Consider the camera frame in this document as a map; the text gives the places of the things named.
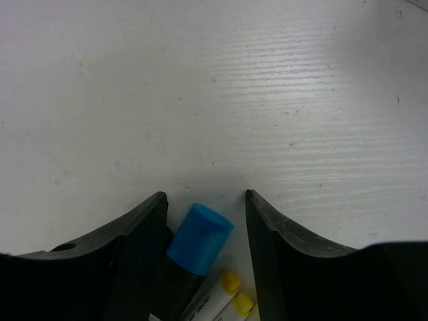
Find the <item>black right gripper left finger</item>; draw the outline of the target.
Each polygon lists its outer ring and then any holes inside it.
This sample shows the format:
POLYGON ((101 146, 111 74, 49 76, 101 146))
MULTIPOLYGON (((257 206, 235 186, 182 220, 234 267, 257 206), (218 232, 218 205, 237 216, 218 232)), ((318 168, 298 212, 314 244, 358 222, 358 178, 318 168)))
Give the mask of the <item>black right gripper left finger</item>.
POLYGON ((167 210, 167 196, 157 192, 51 251, 2 254, 1 319, 147 320, 167 210))

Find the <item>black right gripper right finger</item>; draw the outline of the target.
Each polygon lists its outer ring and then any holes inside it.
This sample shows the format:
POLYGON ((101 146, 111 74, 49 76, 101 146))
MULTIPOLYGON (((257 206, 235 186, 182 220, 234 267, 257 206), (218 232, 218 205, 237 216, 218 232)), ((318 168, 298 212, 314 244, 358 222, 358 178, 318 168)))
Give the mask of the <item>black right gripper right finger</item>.
POLYGON ((262 320, 426 320, 427 243, 354 249, 245 193, 245 216, 262 320))

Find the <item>blue cap black highlighter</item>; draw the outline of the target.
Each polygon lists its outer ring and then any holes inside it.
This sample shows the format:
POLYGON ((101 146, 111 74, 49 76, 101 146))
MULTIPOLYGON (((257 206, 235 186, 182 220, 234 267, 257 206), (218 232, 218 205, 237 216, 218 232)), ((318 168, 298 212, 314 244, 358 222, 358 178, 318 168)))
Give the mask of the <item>blue cap black highlighter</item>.
POLYGON ((149 320, 179 320, 191 303, 234 225, 195 203, 167 247, 152 287, 149 320))

